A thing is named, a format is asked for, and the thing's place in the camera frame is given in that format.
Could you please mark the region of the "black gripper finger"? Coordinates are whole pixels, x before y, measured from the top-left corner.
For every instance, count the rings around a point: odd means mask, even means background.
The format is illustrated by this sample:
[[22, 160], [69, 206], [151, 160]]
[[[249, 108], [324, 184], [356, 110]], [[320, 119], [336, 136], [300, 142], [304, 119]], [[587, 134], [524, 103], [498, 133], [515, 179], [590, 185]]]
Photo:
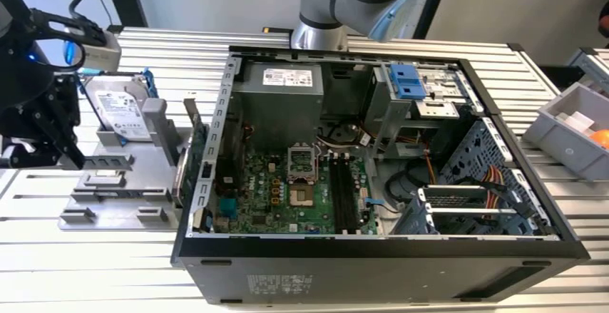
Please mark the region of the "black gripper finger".
[[61, 164], [69, 170], [81, 170], [84, 155], [77, 148], [74, 126], [80, 124], [77, 85], [74, 74], [58, 74], [48, 90], [33, 102], [32, 120], [38, 136], [32, 142], [34, 154], [49, 159], [46, 165]]
[[13, 140], [1, 136], [1, 169], [54, 167], [61, 157], [57, 143], [37, 140]]

